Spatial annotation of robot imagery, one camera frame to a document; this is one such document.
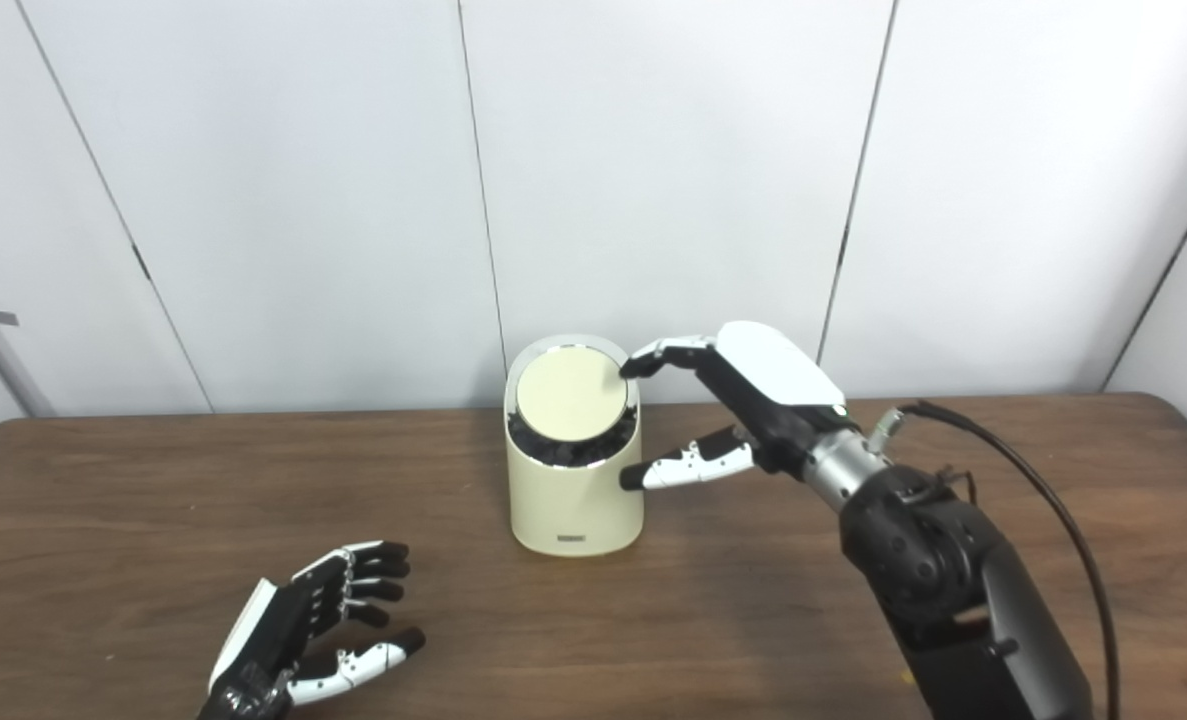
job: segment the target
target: wooden table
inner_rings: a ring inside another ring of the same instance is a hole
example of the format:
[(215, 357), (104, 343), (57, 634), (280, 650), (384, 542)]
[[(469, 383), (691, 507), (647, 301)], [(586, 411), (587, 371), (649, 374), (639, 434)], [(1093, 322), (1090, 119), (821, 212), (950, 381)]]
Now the wooden table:
[[(1187, 720), (1186, 421), (1140, 395), (946, 404), (1009, 438), (1081, 521), (1126, 716)], [(647, 452), (725, 421), (649, 407)], [(497, 410), (0, 425), (0, 720), (191, 719), (256, 578), (376, 537), (413, 546), (393, 610), (429, 646), (297, 720), (927, 716), (807, 488), (750, 473), (654, 493), (629, 550), (542, 557), (509, 533), (501, 432)], [(893, 454), (976, 471), (1102, 702), (1086, 580), (1046, 505), (948, 428), (913, 423)]]

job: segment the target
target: beige lid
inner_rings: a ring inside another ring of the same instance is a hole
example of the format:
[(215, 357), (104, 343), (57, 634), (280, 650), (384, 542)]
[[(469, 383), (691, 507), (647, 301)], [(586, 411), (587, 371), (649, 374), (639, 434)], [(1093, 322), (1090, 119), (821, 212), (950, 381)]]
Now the beige lid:
[(615, 359), (592, 348), (553, 348), (518, 380), (518, 410), (542, 437), (575, 442), (611, 428), (629, 399)]

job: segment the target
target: robotic finger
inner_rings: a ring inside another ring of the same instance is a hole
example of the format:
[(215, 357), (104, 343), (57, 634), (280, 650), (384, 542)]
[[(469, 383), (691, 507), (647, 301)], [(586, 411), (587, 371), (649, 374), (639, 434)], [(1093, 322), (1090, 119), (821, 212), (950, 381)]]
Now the robotic finger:
[(653, 461), (620, 470), (620, 486), (628, 491), (707, 483), (754, 469), (753, 444), (740, 437), (735, 425), (697, 439)]
[(350, 692), (400, 665), (424, 646), (424, 632), (410, 627), (360, 651), (337, 650), (306, 657), (287, 684), (292, 705), (318, 702)]

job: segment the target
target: robotic hand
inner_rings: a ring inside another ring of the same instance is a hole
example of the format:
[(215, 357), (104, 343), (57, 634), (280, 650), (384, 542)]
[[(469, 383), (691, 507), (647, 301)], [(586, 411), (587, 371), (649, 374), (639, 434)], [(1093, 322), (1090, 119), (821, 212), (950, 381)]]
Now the robotic hand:
[(406, 578), (407, 552), (395, 542), (345, 544), (286, 585), (261, 578), (218, 651), (197, 719), (281, 719), (292, 706), (349, 692), (420, 650), (424, 633), (410, 627), (372, 646), (303, 657), (311, 639), (345, 619), (388, 624), (369, 598), (401, 600), (401, 585), (385, 578)]
[(662, 365), (696, 377), (743, 427), (621, 470), (629, 491), (707, 482), (754, 465), (808, 484), (839, 514), (842, 550), (868, 580), (937, 720), (1091, 720), (1091, 689), (1018, 554), (950, 473), (882, 454), (903, 414), (872, 437), (845, 397), (775, 329), (729, 323), (716, 337), (665, 338), (622, 377)]

